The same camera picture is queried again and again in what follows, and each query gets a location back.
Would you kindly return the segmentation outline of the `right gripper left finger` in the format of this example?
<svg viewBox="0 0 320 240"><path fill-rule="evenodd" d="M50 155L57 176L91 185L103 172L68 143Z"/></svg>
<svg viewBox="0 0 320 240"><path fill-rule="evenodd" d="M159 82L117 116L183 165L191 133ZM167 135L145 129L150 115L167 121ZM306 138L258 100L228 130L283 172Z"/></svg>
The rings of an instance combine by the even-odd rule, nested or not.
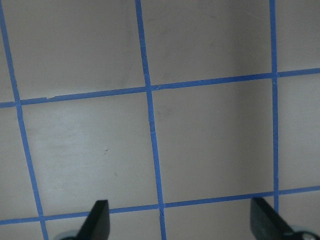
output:
<svg viewBox="0 0 320 240"><path fill-rule="evenodd" d="M97 200L81 228L57 235L57 240L108 240L111 231L108 200Z"/></svg>

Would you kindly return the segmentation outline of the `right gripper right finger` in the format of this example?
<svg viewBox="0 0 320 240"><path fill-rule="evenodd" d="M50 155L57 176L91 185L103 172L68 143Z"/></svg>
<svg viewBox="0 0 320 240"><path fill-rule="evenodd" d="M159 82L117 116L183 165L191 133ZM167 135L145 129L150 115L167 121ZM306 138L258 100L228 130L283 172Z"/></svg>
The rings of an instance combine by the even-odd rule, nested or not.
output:
<svg viewBox="0 0 320 240"><path fill-rule="evenodd" d="M262 197L250 200L250 230L256 240L318 240L314 232L295 230Z"/></svg>

